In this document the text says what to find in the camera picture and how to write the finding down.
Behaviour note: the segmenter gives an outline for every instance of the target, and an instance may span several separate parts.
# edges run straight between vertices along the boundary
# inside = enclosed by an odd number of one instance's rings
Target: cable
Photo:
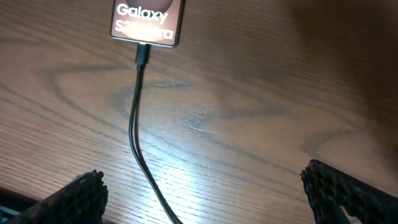
[[[150,170],[145,163],[144,157],[142,156],[142,151],[139,146],[139,136],[138,136],[138,115],[139,115],[139,103],[141,99],[141,91],[142,91],[142,81],[144,79],[144,69],[146,63],[149,58],[149,45],[139,44],[137,47],[137,55],[136,55],[136,64],[137,64],[137,80],[136,80],[136,89],[134,91],[134,98],[132,100],[131,106],[131,114],[129,121],[129,140],[131,151],[136,158],[137,163],[139,164],[141,170],[147,177],[150,185],[154,189],[154,192],[159,199],[160,204],[162,204],[164,211],[167,216],[169,216],[170,221],[173,224],[182,224],[182,222],[178,219],[178,216],[173,212],[170,205],[167,203],[166,199],[163,197],[162,192],[160,191],[158,185]]]

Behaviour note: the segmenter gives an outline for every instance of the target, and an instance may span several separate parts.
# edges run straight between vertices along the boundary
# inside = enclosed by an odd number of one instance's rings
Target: wooden table
[[[42,199],[102,170],[109,223],[168,223],[127,138],[136,44],[111,0],[0,0],[0,187]],[[398,195],[398,4],[186,0],[152,48],[144,156],[184,223],[313,223],[319,159]]]

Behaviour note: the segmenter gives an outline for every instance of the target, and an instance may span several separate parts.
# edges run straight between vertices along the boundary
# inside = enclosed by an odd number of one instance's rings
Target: phone
[[[114,0],[111,37],[175,47],[183,0]]]

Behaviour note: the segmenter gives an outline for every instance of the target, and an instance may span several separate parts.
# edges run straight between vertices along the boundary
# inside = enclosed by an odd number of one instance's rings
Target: phone screen
[[[114,0],[111,36],[175,47],[183,0]]]

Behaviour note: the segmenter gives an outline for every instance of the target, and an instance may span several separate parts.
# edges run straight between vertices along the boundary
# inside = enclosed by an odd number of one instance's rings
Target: black cable
[[[144,79],[144,69],[149,57],[149,46],[144,44],[139,44],[137,47],[137,55],[136,55],[136,63],[137,63],[137,80],[136,80],[136,89],[134,91],[134,98],[132,100],[131,106],[131,114],[129,121],[129,140],[131,145],[131,151],[136,158],[137,163],[139,164],[141,170],[147,177],[150,185],[155,191],[157,198],[159,199],[160,204],[162,204],[164,211],[167,216],[169,216],[170,221],[173,224],[182,224],[182,222],[178,219],[178,216],[173,212],[170,205],[167,203],[166,199],[163,197],[162,192],[160,191],[158,185],[150,170],[145,163],[144,157],[142,156],[142,151],[139,146],[139,136],[138,136],[138,115],[139,115],[139,103],[141,99],[141,91],[142,91],[142,81]]]

